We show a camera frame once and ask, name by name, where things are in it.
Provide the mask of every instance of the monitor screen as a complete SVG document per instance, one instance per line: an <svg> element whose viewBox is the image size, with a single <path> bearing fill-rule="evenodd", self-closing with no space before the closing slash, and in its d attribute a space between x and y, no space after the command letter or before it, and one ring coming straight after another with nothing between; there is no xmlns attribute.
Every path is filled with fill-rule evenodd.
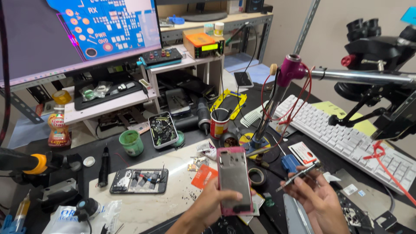
<svg viewBox="0 0 416 234"><path fill-rule="evenodd" d="M3 0L3 10L11 85L161 48L154 0ZM1 66L0 76L3 87Z"/></svg>

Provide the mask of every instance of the precision screwdriver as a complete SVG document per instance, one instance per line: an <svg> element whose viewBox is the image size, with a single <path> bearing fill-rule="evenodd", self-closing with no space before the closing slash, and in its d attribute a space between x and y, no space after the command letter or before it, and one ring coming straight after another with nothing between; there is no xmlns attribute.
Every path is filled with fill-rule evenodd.
<svg viewBox="0 0 416 234"><path fill-rule="evenodd" d="M284 187L286 187L286 185L289 185L289 184L293 184L294 182L295 182L295 178L296 177L300 177L300 178L305 178L306 177L306 175L310 172L310 171L312 171L313 169L315 169L315 168L320 168L320 167L322 167L322 164L321 164L321 162L318 162L317 160L315 160L314 162L313 162L313 165L312 166L310 166L310 167L308 167L308 168L306 168L306 169L304 169L304 170L302 170L302 171L300 171L300 172L298 172L296 175L294 175L294 176L292 176L291 178L289 178L287 181L286 181L286 183L284 184L284 185L282 185L282 186L280 186L278 189L276 189L276 192L278 192L278 191L280 191L280 190L282 190Z"/></svg>
<svg viewBox="0 0 416 234"><path fill-rule="evenodd" d="M102 188L108 185L108 172L110 170L110 154L107 143L105 144L104 152L101 157L101 169L98 173L98 187Z"/></svg>

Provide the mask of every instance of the orange lid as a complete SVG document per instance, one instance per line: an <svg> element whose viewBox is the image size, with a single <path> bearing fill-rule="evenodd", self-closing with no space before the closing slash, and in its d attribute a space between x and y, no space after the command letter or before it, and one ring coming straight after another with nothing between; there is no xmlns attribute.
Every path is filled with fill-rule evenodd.
<svg viewBox="0 0 416 234"><path fill-rule="evenodd" d="M201 47L215 43L215 40L204 32L187 35L186 39L188 39L195 47Z"/></svg>

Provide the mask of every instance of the monitor stand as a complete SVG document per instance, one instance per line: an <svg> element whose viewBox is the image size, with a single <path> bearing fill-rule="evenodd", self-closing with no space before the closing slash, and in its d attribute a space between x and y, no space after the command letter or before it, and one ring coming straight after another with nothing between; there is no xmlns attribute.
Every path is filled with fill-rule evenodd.
<svg viewBox="0 0 416 234"><path fill-rule="evenodd" d="M195 13L194 15L182 15L181 16L187 22L209 22L222 20L228 17L226 12L209 12Z"/></svg>
<svg viewBox="0 0 416 234"><path fill-rule="evenodd" d="M196 4L196 12L182 15L181 17L187 22L209 22L222 20L228 17L226 12L221 11L204 11L205 3Z"/></svg>

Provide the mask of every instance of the circuit board diagram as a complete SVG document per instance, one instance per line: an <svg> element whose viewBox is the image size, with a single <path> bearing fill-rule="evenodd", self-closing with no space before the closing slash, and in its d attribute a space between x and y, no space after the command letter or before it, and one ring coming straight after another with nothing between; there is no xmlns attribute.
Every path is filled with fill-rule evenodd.
<svg viewBox="0 0 416 234"><path fill-rule="evenodd" d="M83 61L160 44L154 0L46 0Z"/></svg>

